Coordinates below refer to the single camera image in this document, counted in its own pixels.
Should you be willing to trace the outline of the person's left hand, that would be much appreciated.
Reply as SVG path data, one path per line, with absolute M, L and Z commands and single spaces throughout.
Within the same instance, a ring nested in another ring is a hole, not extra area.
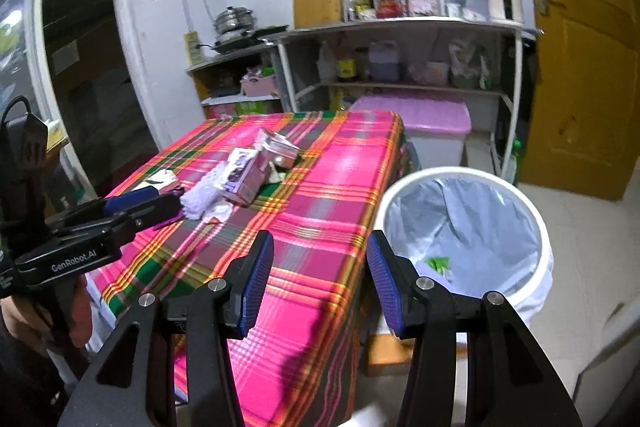
M 14 339 L 25 343 L 38 355 L 48 355 L 46 341 L 52 338 L 50 329 L 27 300 L 21 297 L 3 298 L 1 312 L 6 329 Z M 92 335 L 92 317 L 91 299 L 83 275 L 78 277 L 74 285 L 68 324 L 73 345 L 76 348 L 85 347 Z

